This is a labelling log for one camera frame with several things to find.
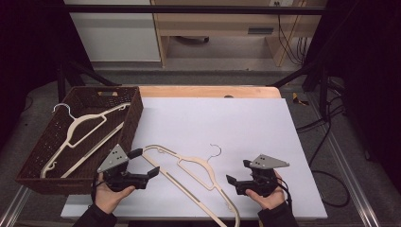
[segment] cable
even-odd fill
[[[297,62],[294,62],[294,60],[292,59],[292,58],[295,58],[295,56],[294,56],[294,53],[292,52],[291,46],[289,45],[289,42],[288,42],[287,37],[286,37],[286,34],[284,34],[284,31],[283,31],[283,29],[281,28],[280,14],[278,14],[277,17],[278,17],[278,41],[280,42],[281,46],[283,46],[284,51],[286,51],[289,60],[290,60],[292,63],[294,63],[294,64],[300,65],[299,60],[297,60]],[[289,51],[291,52],[292,57],[289,55],[289,53],[288,53],[286,47],[285,47],[285,46],[283,45],[283,43],[281,42],[280,33],[283,33],[284,39],[285,39],[286,42],[287,42],[287,46],[288,46]]]
[[[330,107],[331,107],[333,101],[336,100],[336,99],[339,99],[339,98],[342,98],[342,96],[336,96],[336,97],[332,98],[330,101],[327,102],[327,112],[328,112],[327,117],[326,117],[327,121],[323,122],[321,125],[318,125],[318,126],[322,126],[325,123],[328,123],[328,129],[327,129],[327,131],[326,131],[321,143],[318,145],[316,150],[313,152],[313,155],[312,155],[311,159],[308,162],[309,168],[312,167],[313,161],[315,160],[316,156],[318,155],[318,153],[319,153],[319,151],[320,151],[325,139],[327,138],[327,136],[328,136],[328,134],[329,134],[329,132],[331,130],[331,126],[332,126],[331,119],[332,119],[332,117],[334,117],[337,114],[343,113],[343,110],[340,110],[338,112],[338,110],[340,108],[344,107],[342,104],[339,105],[338,107],[336,107],[334,110],[332,110],[332,111],[330,110]],[[297,132],[298,133],[302,133],[302,132],[305,132],[305,131],[309,131],[310,129],[314,129],[314,128],[317,127],[316,125],[321,123],[322,121],[324,121],[323,118],[297,129]],[[335,204],[335,203],[331,203],[331,202],[328,202],[328,201],[322,199],[322,202],[324,204],[329,205],[329,206],[333,206],[333,207],[337,207],[337,208],[345,207],[346,205],[348,205],[348,203],[349,203],[349,201],[351,199],[351,195],[350,195],[350,192],[348,191],[348,188],[346,187],[346,185],[344,184],[344,182],[340,178],[337,178],[333,174],[330,174],[328,172],[324,172],[324,171],[321,171],[321,170],[311,170],[311,172],[312,173],[320,173],[320,174],[323,174],[323,175],[326,175],[326,176],[329,176],[329,177],[333,178],[334,180],[338,181],[342,185],[344,190],[345,190],[346,200],[345,200],[344,203]]]
[[[275,179],[276,179],[276,180],[280,180],[282,183],[284,183],[284,184],[286,185],[286,186],[283,186],[282,184],[277,183],[277,185],[287,193],[287,199],[286,199],[286,201],[287,201],[287,203],[288,203],[289,209],[290,209],[291,212],[292,212],[292,197],[291,197],[291,194],[289,193],[288,184],[287,184],[285,181],[283,181],[283,179],[281,179],[281,178],[277,178],[277,177],[276,177]]]
[[[330,206],[333,206],[333,207],[337,207],[337,208],[345,207],[349,203],[349,201],[351,199],[351,194],[348,191],[345,183],[342,182],[342,180],[340,180],[338,177],[334,176],[333,174],[330,174],[330,173],[324,172],[324,171],[320,171],[320,170],[312,170],[312,173],[320,173],[320,174],[329,176],[329,177],[333,178],[334,180],[338,181],[345,188],[345,193],[346,193],[347,198],[346,198],[344,203],[334,204],[334,203],[331,203],[331,202],[328,202],[328,201],[325,201],[324,199],[322,199],[323,203],[325,203],[327,205],[330,205]]]

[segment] black sleeve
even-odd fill
[[[113,214],[108,215],[92,204],[73,227],[113,227],[116,223],[117,218]]]
[[[257,215],[263,226],[266,227],[298,227],[298,223],[286,202],[281,203],[281,205],[272,210],[262,210]]]

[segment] white table surface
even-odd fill
[[[238,196],[227,183],[226,174],[239,181],[251,180],[251,170],[242,161],[263,153],[286,161],[289,167],[277,168],[289,186],[293,213],[297,219],[327,218],[320,194],[283,98],[194,98],[144,97],[144,111],[132,149],[160,145],[183,156],[209,160],[216,179],[239,211],[241,219],[257,219],[260,206],[246,196]],[[177,166],[177,159],[158,153],[148,154],[175,179],[190,190],[220,218],[234,219],[219,193],[208,191]],[[206,171],[193,163],[187,168],[210,184]],[[143,157],[130,161],[131,173],[144,174],[153,166]],[[69,196],[63,218],[80,217],[90,196]],[[209,218],[193,201],[162,173],[148,182],[145,190],[135,190],[114,211],[120,219],[203,219]]]

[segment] brown woven basket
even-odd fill
[[[56,167],[47,172],[46,178],[41,179],[42,169],[64,143],[68,128],[74,121],[66,107],[58,107],[15,181],[44,195],[89,194],[96,169],[110,150],[119,144],[125,152],[131,151],[133,136],[144,109],[141,95],[138,87],[74,87],[63,101],[70,106],[71,115],[75,118],[86,114],[100,114],[126,102],[131,103],[129,108],[106,114],[107,121],[96,131],[76,147],[66,147],[57,158]],[[99,117],[79,124],[70,143],[75,144],[102,120]],[[62,174],[122,122],[122,130],[67,178],[61,178]]]

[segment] human hand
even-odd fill
[[[282,179],[281,176],[274,170],[274,173],[277,178]],[[274,209],[280,204],[284,202],[284,191],[281,187],[277,186],[274,191],[267,196],[266,198],[259,196],[256,192],[252,191],[251,189],[247,189],[245,193],[254,201],[259,203],[263,210],[265,209]]]
[[[134,186],[129,186],[120,192],[113,192],[103,180],[103,173],[99,174],[98,181],[101,183],[96,188],[95,204],[100,210],[106,214],[111,214],[124,198],[126,198],[133,190]]]

